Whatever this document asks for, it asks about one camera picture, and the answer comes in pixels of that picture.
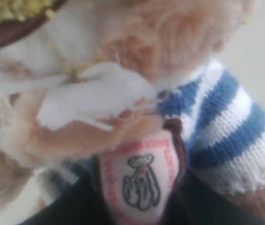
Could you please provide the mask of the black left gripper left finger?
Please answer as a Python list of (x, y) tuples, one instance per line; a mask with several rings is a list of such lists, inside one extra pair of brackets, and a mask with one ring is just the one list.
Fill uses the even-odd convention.
[(44, 206), (23, 225), (105, 225), (107, 209), (96, 161), (65, 161), (37, 177)]

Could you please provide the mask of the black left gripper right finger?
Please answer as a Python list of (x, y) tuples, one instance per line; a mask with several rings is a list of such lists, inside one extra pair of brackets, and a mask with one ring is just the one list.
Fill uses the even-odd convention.
[(187, 171), (175, 184), (162, 218), (164, 225), (265, 225)]

